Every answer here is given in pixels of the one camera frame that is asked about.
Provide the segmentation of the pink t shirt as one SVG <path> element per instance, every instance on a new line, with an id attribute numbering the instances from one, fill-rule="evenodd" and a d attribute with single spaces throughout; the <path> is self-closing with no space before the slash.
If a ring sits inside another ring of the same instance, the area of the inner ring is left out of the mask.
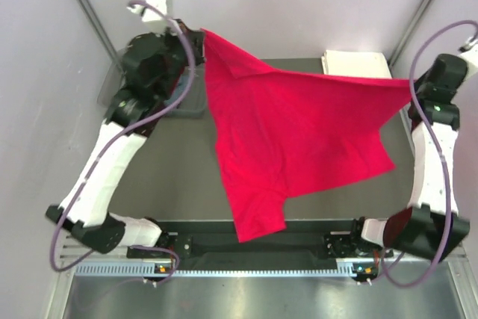
<path id="1" fill-rule="evenodd" d="M 282 231 L 291 197 L 394 168 L 380 129 L 409 102 L 407 80 L 277 69 L 211 31 L 204 51 L 217 159 L 240 242 Z"/>

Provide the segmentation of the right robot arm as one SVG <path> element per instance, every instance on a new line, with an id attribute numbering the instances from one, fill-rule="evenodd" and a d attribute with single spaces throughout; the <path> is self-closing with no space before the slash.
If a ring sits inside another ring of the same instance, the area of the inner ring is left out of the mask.
<path id="1" fill-rule="evenodd" d="M 386 220 L 366 219 L 348 238 L 350 250 L 367 255 L 376 245 L 420 258 L 446 258 L 467 236 L 469 220 L 459 216 L 453 194 L 453 152 L 460 128 L 453 99 L 459 87 L 477 72 L 477 54 L 440 54 L 415 82 L 417 103 L 411 103 L 415 166 L 412 194 L 405 209 Z"/>

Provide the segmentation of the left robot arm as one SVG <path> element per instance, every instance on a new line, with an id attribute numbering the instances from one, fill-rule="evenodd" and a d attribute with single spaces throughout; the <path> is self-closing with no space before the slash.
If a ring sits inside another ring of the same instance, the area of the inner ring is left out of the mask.
<path id="1" fill-rule="evenodd" d="M 169 238 L 149 218 L 122 217 L 109 212 L 112 196 L 137 151 L 160 118 L 177 112 L 193 89 L 196 70 L 204 62 L 205 34 L 178 20 L 184 40 L 173 29 L 134 37 L 121 57 L 123 86 L 113 95 L 99 136 L 70 193 L 50 205 L 46 217 L 80 244 L 105 254 L 118 246 L 143 246 L 164 255 Z"/>

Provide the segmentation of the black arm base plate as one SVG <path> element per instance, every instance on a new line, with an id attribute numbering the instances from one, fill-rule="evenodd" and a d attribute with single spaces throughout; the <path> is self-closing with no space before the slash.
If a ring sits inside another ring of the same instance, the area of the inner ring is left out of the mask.
<path id="1" fill-rule="evenodd" d="M 362 220 L 288 220 L 271 235 L 240 242 L 230 220 L 158 222 L 155 243 L 180 258 L 206 253 L 311 253 L 317 258 L 371 258 L 382 248 L 360 237 Z"/>

